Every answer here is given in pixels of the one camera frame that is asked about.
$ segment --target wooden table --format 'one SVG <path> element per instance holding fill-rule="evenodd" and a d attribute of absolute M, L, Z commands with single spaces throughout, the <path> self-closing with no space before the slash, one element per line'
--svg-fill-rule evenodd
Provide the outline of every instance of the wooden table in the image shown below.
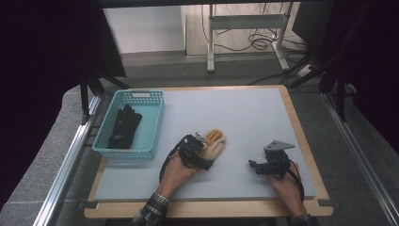
<path fill-rule="evenodd" d="M 314 183 L 316 196 L 306 199 L 304 204 L 308 213 L 313 216 L 329 216 L 333 213 L 332 206 L 320 206 L 319 200 L 329 200 L 323 180 L 314 162 L 308 141 L 305 138 L 299 119 L 291 98 L 284 86 L 257 86 L 257 87 L 195 87 L 195 88 L 164 88 L 165 91 L 173 90 L 207 90 L 207 89 L 270 89 L 278 88 L 286 106 L 290 121 L 295 130 L 295 135 L 302 151 L 305 163 Z M 102 159 L 93 187 L 88 197 L 89 202 L 94 202 L 97 185 L 103 175 L 106 158 Z M 145 202 L 98 202 L 95 208 L 86 208 L 87 218 L 132 218 Z M 167 218 L 259 218 L 259 217 L 288 217 L 285 206 L 280 200 L 240 200 L 240 201 L 184 201 L 172 202 L 168 209 Z"/>

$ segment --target gray floor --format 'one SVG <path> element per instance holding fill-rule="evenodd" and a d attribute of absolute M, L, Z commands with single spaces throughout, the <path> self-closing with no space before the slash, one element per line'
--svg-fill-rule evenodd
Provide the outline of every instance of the gray floor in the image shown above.
<path fill-rule="evenodd" d="M 218 56 L 215 73 L 206 72 L 205 57 L 185 57 L 182 53 L 150 53 L 123 56 L 127 78 L 120 80 L 133 88 L 245 86 L 256 80 L 280 73 L 273 55 Z M 256 85 L 278 84 L 280 76 L 271 76 Z M 296 89 L 289 89 L 295 111 L 301 121 L 314 159 L 329 197 L 335 203 L 334 214 L 318 218 L 321 225 L 390 225 L 375 193 L 369 187 L 343 135 L 318 92 L 320 78 L 315 77 Z M 102 105 L 106 108 L 116 86 L 103 81 L 107 89 Z M 353 106 L 345 102 L 347 125 L 370 161 L 376 175 L 398 202 L 399 157 L 374 127 Z M 63 108 L 44 142 L 37 159 L 20 182 L 0 214 L 0 225 L 32 225 L 56 177 L 81 121 L 80 89 L 68 91 Z M 94 135 L 101 121 L 90 131 Z M 87 219 L 81 203 L 88 198 L 100 156 L 89 148 L 93 136 L 76 161 L 51 225 L 126 225 L 128 220 Z M 259 220 L 191 220 L 172 221 L 169 225 L 256 225 Z M 278 219 L 278 225 L 285 225 Z"/>

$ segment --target white board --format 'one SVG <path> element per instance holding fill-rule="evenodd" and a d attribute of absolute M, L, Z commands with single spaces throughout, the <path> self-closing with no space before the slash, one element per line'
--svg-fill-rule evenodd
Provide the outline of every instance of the white board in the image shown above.
<path fill-rule="evenodd" d="M 173 200 L 255 200 L 276 197 L 248 160 L 266 162 L 263 147 L 279 140 L 300 168 L 305 197 L 315 191 L 278 89 L 165 91 L 165 113 L 156 157 L 151 161 L 109 159 L 96 201 L 145 201 L 155 191 L 168 153 L 187 134 L 221 130 L 226 149 L 209 171 L 196 175 Z"/>

